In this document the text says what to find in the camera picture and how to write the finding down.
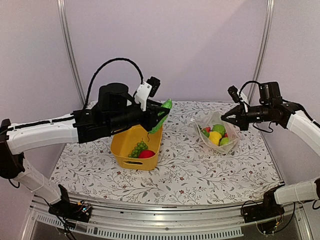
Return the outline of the green cucumber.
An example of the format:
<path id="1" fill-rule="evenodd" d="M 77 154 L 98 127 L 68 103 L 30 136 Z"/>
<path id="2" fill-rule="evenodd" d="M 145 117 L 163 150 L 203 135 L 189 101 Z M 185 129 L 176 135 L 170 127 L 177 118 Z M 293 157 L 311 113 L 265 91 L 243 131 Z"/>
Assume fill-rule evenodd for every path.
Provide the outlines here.
<path id="1" fill-rule="evenodd" d="M 166 119 L 169 116 L 169 113 L 170 113 L 170 110 L 172 109 L 173 103 L 172 103 L 172 100 L 169 98 L 165 102 L 163 102 L 163 103 L 158 102 L 157 104 L 153 104 L 153 106 L 157 107 L 157 110 L 159 110 L 159 112 L 157 113 L 156 125 L 153 126 L 150 131 L 148 131 L 148 134 L 150 134 L 150 135 L 153 135 L 160 130 L 160 128 L 162 127 L 162 125 L 164 124 L 164 122 L 166 121 Z"/>

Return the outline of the green apple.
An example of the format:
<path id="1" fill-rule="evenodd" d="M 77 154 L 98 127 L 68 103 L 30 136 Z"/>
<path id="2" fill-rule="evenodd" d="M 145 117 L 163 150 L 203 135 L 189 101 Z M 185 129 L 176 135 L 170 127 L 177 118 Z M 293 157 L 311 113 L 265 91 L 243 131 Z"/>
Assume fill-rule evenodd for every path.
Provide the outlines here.
<path id="1" fill-rule="evenodd" d="M 219 146 L 224 146 L 230 143 L 230 139 L 228 137 L 223 137 L 219 141 Z"/>
<path id="2" fill-rule="evenodd" d="M 213 132 L 218 132 L 218 133 L 220 133 L 222 136 L 224 136 L 225 133 L 226 133 L 226 129 L 225 129 L 224 125 L 222 125 L 222 124 L 214 124 L 214 125 L 212 126 L 212 131 L 213 131 Z"/>

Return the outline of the clear zip top bag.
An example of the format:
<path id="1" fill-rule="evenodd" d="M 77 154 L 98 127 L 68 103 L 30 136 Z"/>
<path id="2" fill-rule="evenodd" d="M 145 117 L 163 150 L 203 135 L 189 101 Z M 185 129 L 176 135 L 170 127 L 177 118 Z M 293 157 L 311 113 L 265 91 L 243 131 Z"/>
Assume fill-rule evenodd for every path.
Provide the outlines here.
<path id="1" fill-rule="evenodd" d="M 203 143 L 220 154 L 234 150 L 241 137 L 236 128 L 221 120 L 222 113 L 214 111 L 190 121 Z"/>

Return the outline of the yellow lemon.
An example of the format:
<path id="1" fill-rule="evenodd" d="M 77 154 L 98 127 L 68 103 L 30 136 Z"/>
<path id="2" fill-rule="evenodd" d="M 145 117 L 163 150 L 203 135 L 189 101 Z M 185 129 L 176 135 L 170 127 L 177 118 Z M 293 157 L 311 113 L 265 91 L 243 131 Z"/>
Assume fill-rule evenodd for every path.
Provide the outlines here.
<path id="1" fill-rule="evenodd" d="M 219 146 L 219 142 L 220 142 L 220 139 L 221 139 L 221 138 L 222 138 L 222 135 L 221 135 L 219 132 L 211 131 L 208 139 L 209 139 L 214 145 Z"/>

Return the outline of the orange carrot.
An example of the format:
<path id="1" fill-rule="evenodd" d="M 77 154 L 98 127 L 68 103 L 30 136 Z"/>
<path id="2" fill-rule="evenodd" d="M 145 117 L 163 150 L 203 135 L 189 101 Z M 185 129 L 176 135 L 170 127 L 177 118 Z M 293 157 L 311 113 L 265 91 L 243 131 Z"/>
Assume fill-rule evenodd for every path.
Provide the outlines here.
<path id="1" fill-rule="evenodd" d="M 204 128 L 200 127 L 199 129 L 207 138 L 209 138 L 210 132 L 211 132 L 211 128 L 210 127 L 204 127 Z"/>

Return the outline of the yellow plastic basket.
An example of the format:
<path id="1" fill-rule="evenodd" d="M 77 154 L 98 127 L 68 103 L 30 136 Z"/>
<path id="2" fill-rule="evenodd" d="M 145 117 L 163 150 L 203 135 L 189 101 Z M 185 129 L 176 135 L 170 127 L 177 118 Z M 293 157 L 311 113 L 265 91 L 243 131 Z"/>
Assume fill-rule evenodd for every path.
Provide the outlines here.
<path id="1" fill-rule="evenodd" d="M 148 134 L 142 126 L 133 126 L 113 136 L 110 150 L 120 167 L 132 170 L 151 171 L 155 169 L 158 164 L 162 135 L 162 128 L 155 134 Z M 145 159 L 128 157 L 136 144 L 141 141 L 144 141 L 148 146 L 148 150 L 155 152 L 155 155 Z"/>

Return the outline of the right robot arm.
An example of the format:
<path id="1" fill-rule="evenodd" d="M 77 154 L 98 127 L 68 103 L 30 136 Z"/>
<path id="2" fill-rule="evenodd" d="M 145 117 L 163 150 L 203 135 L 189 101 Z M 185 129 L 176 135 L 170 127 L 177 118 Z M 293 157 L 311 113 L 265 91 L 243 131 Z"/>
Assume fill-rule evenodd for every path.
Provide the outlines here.
<path id="1" fill-rule="evenodd" d="M 284 182 L 262 195 L 258 213 L 269 218 L 278 206 L 320 199 L 320 125 L 300 104 L 283 99 L 276 81 L 247 81 L 227 90 L 235 106 L 221 120 L 245 133 L 261 132 Z"/>

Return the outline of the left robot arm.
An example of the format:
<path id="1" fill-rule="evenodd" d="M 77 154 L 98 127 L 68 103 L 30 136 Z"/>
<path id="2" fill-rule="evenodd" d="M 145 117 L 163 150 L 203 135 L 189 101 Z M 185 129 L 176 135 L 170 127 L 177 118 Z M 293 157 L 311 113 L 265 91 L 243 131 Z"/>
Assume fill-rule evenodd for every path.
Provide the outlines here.
<path id="1" fill-rule="evenodd" d="M 51 183 L 36 170 L 24 152 L 64 144 L 88 143 L 111 137 L 140 125 L 147 132 L 159 128 L 170 109 L 151 98 L 156 88 L 143 82 L 131 96 L 123 83 L 109 83 L 99 88 L 98 101 L 60 118 L 24 124 L 4 119 L 0 126 L 0 176 L 14 180 L 42 197 L 63 217 L 74 213 L 67 190 Z"/>

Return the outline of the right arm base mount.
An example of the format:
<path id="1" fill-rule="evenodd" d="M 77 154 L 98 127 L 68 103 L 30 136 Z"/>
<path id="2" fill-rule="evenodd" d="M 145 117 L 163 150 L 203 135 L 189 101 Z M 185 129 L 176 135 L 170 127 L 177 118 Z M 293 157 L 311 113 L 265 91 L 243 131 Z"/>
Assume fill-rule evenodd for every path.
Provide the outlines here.
<path id="1" fill-rule="evenodd" d="M 273 218 L 269 223 L 259 223 L 257 228 L 264 235 L 274 234 L 284 217 L 284 207 L 276 203 L 274 193 L 280 188 L 273 187 L 263 194 L 262 203 L 247 200 L 240 209 L 245 223 L 257 222 Z"/>

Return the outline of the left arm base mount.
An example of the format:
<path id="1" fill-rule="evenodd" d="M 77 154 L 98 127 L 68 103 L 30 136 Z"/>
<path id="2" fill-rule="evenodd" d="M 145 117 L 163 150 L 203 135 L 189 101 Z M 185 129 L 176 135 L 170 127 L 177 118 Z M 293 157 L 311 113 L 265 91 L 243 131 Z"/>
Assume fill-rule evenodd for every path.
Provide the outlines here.
<path id="1" fill-rule="evenodd" d="M 88 223 L 92 215 L 92 205 L 84 200 L 77 203 L 70 202 L 66 188 L 61 184 L 58 187 L 61 193 L 60 200 L 57 203 L 50 204 L 48 212 L 67 220 Z"/>

